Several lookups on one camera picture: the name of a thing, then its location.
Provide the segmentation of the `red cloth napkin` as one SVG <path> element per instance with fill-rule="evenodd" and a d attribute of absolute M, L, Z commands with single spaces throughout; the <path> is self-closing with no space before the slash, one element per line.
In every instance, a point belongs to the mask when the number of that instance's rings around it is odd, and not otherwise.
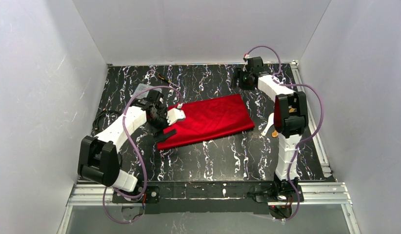
<path fill-rule="evenodd" d="M 185 103 L 182 110 L 185 119 L 163 131 L 176 133 L 158 143 L 158 150 L 226 137 L 255 127 L 240 94 Z"/>

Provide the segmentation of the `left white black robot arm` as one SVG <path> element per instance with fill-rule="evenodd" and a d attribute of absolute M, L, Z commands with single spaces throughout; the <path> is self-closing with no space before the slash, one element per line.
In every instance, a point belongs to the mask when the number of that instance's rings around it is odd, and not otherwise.
<path fill-rule="evenodd" d="M 121 169 L 119 150 L 146 123 L 155 130 L 157 143 L 166 141 L 176 131 L 165 134 L 164 129 L 186 118 L 182 106 L 179 103 L 169 109 L 164 95 L 154 88 L 138 92 L 114 123 L 97 135 L 82 139 L 78 175 L 107 187 L 134 191 L 138 179 Z"/>

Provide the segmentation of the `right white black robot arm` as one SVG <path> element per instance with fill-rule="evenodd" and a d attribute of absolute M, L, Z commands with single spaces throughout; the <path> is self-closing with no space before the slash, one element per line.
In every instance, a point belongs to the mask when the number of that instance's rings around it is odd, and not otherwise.
<path fill-rule="evenodd" d="M 257 88 L 274 101 L 272 125 L 279 138 L 279 159 L 275 175 L 280 181 L 297 178 L 295 154 L 309 122 L 305 92 L 288 88 L 287 84 L 261 68 L 247 71 L 237 67 L 231 85 L 244 90 Z"/>

